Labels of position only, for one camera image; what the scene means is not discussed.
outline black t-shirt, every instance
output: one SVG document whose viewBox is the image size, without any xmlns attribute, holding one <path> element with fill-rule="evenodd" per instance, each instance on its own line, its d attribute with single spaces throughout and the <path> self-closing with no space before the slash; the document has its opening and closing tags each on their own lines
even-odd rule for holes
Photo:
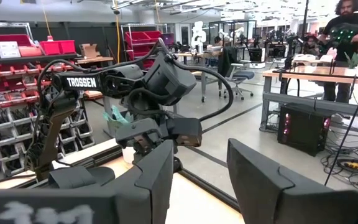
<svg viewBox="0 0 358 224">
<path fill-rule="evenodd" d="M 337 18 L 331 19 L 331 21 L 328 22 L 326 28 L 323 31 L 324 35 L 328 35 L 329 31 L 339 24 L 342 23 L 349 23 L 349 24 L 356 24 L 358 25 L 358 13 L 353 13 L 350 15 L 345 16 L 338 16 Z M 345 52 L 348 54 L 348 56 L 352 57 L 353 53 L 358 53 L 358 43 L 341 43 L 337 47 L 337 61 L 346 62 L 346 55 Z"/>
</svg>

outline concrete floor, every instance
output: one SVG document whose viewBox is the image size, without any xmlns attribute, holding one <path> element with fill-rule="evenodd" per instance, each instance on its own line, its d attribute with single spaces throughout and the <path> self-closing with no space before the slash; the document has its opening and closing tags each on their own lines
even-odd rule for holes
<svg viewBox="0 0 358 224">
<path fill-rule="evenodd" d="M 274 133 L 259 131 L 264 84 L 262 71 L 256 70 L 254 79 L 241 84 L 241 88 L 254 92 L 253 97 L 246 94 L 244 101 L 236 98 L 228 111 L 204 121 L 202 123 L 203 129 L 207 132 L 203 134 L 202 146 L 197 149 L 180 147 L 177 154 L 186 169 L 232 196 L 234 196 L 234 192 L 225 167 L 227 140 L 229 138 L 238 139 L 263 155 L 321 184 L 324 183 L 327 176 L 323 172 L 323 165 L 320 163 L 321 158 L 327 155 L 326 152 L 321 152 L 316 157 L 312 157 L 294 148 L 279 144 L 277 135 Z M 305 80 L 301 81 L 301 89 L 301 96 L 323 92 L 322 87 Z M 280 82 L 273 80 L 272 91 L 279 92 L 279 90 Z M 356 103 L 355 99 L 358 100 L 358 85 L 356 85 L 354 93 L 355 96 L 351 100 L 353 104 Z M 290 83 L 288 94 L 296 95 L 295 81 Z M 111 103 L 118 106 L 117 100 L 111 99 Z M 179 102 L 179 114 L 185 117 L 200 118 L 222 108 L 226 103 L 227 100 L 218 97 L 217 83 L 207 86 L 206 102 L 202 103 L 201 83 L 198 82 L 194 90 Z M 271 109 L 276 107 L 277 104 L 271 103 Z M 108 140 L 109 137 L 103 132 L 103 129 L 107 129 L 106 121 L 103 118 L 104 108 L 92 101 L 87 101 L 86 109 L 96 143 Z M 329 136 L 330 139 L 338 142 L 339 139 L 335 138 L 332 133 Z M 358 139 L 354 141 L 356 143 L 353 143 L 353 145 L 358 145 Z M 349 185 L 343 177 L 331 178 L 328 187 L 336 190 L 353 189 L 353 186 Z"/>
</svg>

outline storage shelf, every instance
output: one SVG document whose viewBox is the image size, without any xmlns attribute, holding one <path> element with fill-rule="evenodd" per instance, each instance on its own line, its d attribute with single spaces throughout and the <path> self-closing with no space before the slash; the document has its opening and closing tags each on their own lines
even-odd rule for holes
<svg viewBox="0 0 358 224">
<path fill-rule="evenodd" d="M 19 58 L 0 58 L 0 64 L 15 64 L 15 63 L 29 63 L 29 62 L 51 62 L 56 59 L 74 59 L 77 58 L 77 54 L 65 54 L 65 55 L 46 55 L 36 57 L 19 57 Z"/>
</svg>

